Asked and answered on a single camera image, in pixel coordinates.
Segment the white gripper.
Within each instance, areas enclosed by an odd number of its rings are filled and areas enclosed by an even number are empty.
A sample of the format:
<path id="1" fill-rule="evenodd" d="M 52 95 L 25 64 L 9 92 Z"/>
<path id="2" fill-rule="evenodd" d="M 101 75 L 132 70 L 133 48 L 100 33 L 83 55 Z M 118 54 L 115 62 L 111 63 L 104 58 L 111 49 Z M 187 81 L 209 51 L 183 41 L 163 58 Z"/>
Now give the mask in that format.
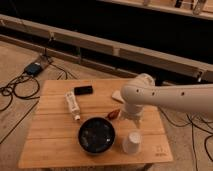
<path id="1" fill-rule="evenodd" d="M 142 107 L 136 106 L 135 108 L 126 108 L 123 106 L 119 112 L 119 120 L 131 120 L 134 122 L 137 129 L 140 129 L 142 117 Z"/>

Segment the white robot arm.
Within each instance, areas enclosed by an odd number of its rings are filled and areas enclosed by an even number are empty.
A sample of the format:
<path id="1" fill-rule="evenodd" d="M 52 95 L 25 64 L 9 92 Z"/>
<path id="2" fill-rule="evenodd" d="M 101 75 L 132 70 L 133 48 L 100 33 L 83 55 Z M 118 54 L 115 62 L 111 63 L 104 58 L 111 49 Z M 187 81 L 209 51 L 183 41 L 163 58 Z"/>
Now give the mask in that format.
<path id="1" fill-rule="evenodd" d="M 124 100 L 120 116 L 137 128 L 144 105 L 164 107 L 213 120 L 213 84 L 156 86 L 152 76 L 140 74 L 120 90 Z"/>

